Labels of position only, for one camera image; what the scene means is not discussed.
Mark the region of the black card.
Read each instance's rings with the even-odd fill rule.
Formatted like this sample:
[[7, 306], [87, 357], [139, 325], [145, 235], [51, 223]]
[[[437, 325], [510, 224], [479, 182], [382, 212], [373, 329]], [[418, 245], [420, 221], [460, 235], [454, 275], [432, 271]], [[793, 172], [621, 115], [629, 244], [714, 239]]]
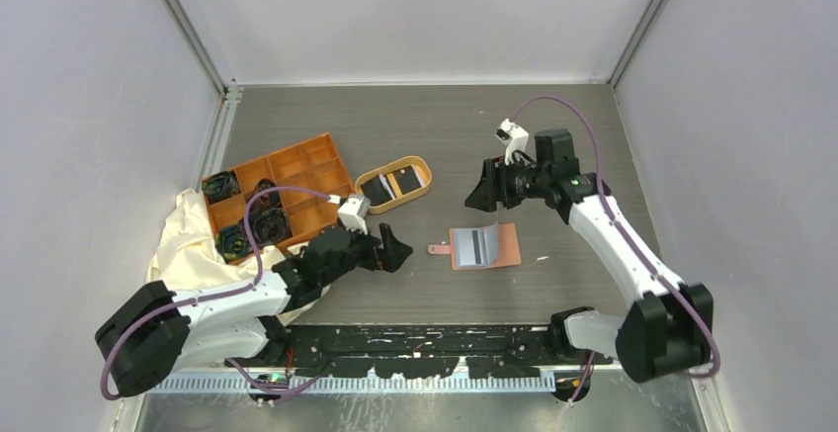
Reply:
[[404, 197], [423, 187], [423, 181], [413, 166], [398, 169], [393, 173], [393, 176], [400, 193]]
[[377, 175], [374, 178], [365, 181], [360, 186], [360, 189], [374, 207], [384, 205], [390, 202], [394, 197], [389, 182], [383, 175]]

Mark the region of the oval wooden card tray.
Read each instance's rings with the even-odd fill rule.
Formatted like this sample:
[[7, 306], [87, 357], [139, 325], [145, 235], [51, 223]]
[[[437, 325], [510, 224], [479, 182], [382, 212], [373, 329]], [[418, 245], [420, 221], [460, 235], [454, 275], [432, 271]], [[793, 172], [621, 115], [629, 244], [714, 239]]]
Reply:
[[368, 213], [380, 215], [424, 196], [432, 182], [427, 162], [409, 155], [362, 174], [354, 189], [370, 201]]

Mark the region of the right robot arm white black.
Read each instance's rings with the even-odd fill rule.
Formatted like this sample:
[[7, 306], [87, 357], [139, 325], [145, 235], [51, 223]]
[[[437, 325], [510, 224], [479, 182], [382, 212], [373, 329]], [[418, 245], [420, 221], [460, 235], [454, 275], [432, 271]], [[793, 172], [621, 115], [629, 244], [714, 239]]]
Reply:
[[619, 213], [609, 187], [584, 173], [568, 130], [543, 130], [526, 152], [529, 134], [503, 122], [495, 132], [503, 155], [484, 160], [465, 206], [486, 213], [511, 210], [528, 199], [554, 210], [593, 249], [627, 303], [624, 317], [582, 306], [556, 313], [547, 330], [551, 356], [575, 362], [586, 352], [617, 360], [637, 383], [711, 368], [713, 298], [667, 268]]

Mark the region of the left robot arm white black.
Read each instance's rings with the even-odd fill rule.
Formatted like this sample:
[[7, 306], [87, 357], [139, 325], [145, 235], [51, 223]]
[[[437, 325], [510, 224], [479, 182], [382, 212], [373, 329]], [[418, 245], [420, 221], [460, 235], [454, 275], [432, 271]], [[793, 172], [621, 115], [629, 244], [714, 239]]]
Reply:
[[280, 314], [317, 301], [357, 268], [394, 273], [412, 253], [387, 223], [378, 234], [331, 226], [252, 279], [182, 291], [149, 282], [94, 335], [105, 361], [100, 393], [107, 400], [136, 396], [173, 372], [215, 361], [277, 365], [289, 350]]

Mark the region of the orange compartment tray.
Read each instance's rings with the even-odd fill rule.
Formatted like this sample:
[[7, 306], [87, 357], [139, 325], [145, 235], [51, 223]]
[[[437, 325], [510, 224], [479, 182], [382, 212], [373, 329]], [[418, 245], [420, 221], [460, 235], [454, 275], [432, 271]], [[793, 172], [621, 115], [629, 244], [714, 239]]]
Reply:
[[337, 222], [337, 206], [320, 198], [320, 194], [347, 197], [355, 192], [344, 160], [329, 133], [221, 171], [226, 170], [235, 172], [241, 193], [212, 205], [204, 196], [214, 241], [225, 226], [239, 224], [244, 229], [243, 220], [258, 211], [252, 208], [253, 191], [262, 178], [275, 182], [272, 191], [279, 192], [280, 209], [289, 221], [292, 236], [273, 244], [285, 253]]

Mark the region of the dark rolled belt lower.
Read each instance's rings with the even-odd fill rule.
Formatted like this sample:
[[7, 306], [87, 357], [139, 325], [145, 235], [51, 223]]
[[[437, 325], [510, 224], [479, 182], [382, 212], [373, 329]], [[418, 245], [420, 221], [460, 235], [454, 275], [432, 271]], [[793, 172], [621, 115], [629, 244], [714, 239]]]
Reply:
[[258, 210], [249, 216], [249, 225], [259, 248], [277, 244], [292, 236], [287, 216], [280, 208]]

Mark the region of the dark rolled belt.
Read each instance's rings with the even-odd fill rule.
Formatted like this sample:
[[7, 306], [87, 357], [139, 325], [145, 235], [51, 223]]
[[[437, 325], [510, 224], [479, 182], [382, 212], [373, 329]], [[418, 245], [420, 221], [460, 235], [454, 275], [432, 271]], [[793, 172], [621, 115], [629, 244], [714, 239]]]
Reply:
[[249, 225], [259, 248], [277, 244], [292, 236], [287, 216], [280, 208], [258, 210], [249, 216]]
[[241, 193], [238, 178], [233, 170], [226, 170], [208, 176], [202, 181], [202, 192], [209, 205], [232, 198]]
[[239, 224], [225, 226], [216, 234], [215, 249], [227, 264], [241, 261], [253, 252], [251, 243]]
[[252, 208], [254, 210], [268, 210], [280, 208], [282, 206], [281, 196], [278, 191], [272, 191], [276, 184], [269, 178], [260, 179], [253, 191], [254, 202]]

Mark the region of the dark rolled belt middle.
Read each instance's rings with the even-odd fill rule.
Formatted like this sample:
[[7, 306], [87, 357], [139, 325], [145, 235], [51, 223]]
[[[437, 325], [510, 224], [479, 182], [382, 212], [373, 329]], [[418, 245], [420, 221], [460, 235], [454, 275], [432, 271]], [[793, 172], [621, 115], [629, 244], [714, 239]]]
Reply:
[[269, 178], [260, 179], [253, 191], [254, 202], [252, 208], [254, 210], [268, 210], [280, 208], [282, 206], [281, 196], [278, 191], [272, 191], [276, 184]]

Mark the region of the dark rolled belt bottom left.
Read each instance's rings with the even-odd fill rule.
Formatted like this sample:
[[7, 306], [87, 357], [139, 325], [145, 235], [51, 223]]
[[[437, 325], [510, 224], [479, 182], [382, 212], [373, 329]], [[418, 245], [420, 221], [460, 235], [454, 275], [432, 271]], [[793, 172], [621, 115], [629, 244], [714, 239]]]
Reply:
[[225, 226], [216, 234], [215, 249], [227, 264], [241, 261], [253, 252], [251, 243], [239, 224]]

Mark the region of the dark rolled belt upper left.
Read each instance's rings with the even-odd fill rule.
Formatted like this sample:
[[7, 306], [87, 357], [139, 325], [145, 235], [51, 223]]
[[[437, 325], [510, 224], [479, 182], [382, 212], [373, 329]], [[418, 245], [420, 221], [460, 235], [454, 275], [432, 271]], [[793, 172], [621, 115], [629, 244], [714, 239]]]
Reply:
[[209, 205], [232, 198], [241, 193], [238, 178], [233, 170], [226, 170], [208, 176], [202, 181], [202, 192]]

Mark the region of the cream cloth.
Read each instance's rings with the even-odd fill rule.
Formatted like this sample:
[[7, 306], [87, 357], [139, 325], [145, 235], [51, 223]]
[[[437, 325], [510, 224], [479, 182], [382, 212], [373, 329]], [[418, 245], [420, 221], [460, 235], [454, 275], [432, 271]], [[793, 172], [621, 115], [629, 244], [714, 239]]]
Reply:
[[193, 189], [178, 194], [145, 280], [162, 280], [170, 290], [196, 290], [249, 280], [256, 274], [252, 256], [237, 265], [223, 262], [215, 249], [204, 196]]

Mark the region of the black mounting base plate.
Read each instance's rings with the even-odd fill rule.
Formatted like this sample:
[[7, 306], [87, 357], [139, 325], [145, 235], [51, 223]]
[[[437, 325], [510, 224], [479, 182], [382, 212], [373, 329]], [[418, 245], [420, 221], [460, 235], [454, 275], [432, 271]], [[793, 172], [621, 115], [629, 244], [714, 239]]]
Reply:
[[582, 351], [559, 345], [538, 324], [297, 324], [244, 368], [290, 369], [303, 377], [446, 378], [464, 364], [472, 379], [535, 377], [543, 368], [580, 367]]

